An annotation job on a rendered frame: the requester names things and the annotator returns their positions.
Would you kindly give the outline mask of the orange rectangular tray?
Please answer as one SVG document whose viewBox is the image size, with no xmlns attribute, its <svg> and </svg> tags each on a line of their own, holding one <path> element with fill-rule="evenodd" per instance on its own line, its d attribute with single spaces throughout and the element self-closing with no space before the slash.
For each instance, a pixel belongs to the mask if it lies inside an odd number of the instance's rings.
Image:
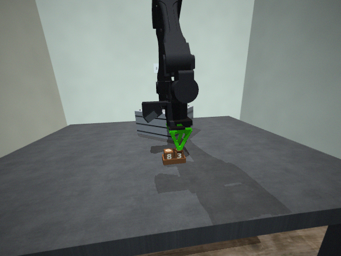
<svg viewBox="0 0 341 256">
<path fill-rule="evenodd" d="M 164 155 L 162 154 L 163 165 L 170 165 L 170 164 L 180 164 L 186 163 L 186 158 L 175 158 L 175 159 L 164 159 Z"/>
</svg>

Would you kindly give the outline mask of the brown number cube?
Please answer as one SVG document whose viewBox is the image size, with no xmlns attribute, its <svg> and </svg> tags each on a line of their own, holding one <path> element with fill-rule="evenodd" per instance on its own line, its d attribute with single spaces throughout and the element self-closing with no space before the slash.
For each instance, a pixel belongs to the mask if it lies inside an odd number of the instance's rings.
<svg viewBox="0 0 341 256">
<path fill-rule="evenodd" d="M 174 159 L 174 152 L 172 148 L 164 149 L 164 159 Z"/>
<path fill-rule="evenodd" d="M 177 148 L 173 148 L 174 152 L 174 159 L 175 158 L 184 158 L 184 151 L 182 150 L 177 150 Z"/>
</svg>

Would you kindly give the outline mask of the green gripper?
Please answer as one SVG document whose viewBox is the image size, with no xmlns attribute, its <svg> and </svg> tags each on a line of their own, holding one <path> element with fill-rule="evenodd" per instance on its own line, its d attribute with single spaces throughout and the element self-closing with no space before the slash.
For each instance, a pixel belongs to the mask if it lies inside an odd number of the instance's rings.
<svg viewBox="0 0 341 256">
<path fill-rule="evenodd" d="M 180 102 L 180 101 L 177 101 L 177 102 Z M 190 128 L 191 125 L 192 125 L 192 119 L 188 117 L 188 104 L 180 102 L 180 120 L 168 121 L 166 119 L 166 126 L 170 132 L 170 135 L 175 143 L 177 150 L 183 149 L 188 137 L 190 136 L 192 132 L 192 128 Z M 179 146 L 183 133 L 185 133 L 185 136 L 182 140 L 181 145 Z M 177 140 L 176 140 L 175 134 L 179 134 Z"/>
</svg>

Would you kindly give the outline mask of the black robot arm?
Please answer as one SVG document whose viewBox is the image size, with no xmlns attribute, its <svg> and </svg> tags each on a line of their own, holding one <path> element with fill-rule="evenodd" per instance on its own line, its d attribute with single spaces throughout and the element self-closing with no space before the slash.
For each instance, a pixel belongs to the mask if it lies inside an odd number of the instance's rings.
<svg viewBox="0 0 341 256">
<path fill-rule="evenodd" d="M 156 29 L 159 51 L 156 82 L 159 101 L 142 102 L 142 114 L 147 123 L 159 117 L 162 109 L 168 121 L 180 120 L 180 102 L 192 102 L 199 92 L 194 80 L 195 56 L 181 32 L 181 5 L 182 0 L 152 0 L 152 26 Z"/>
</svg>

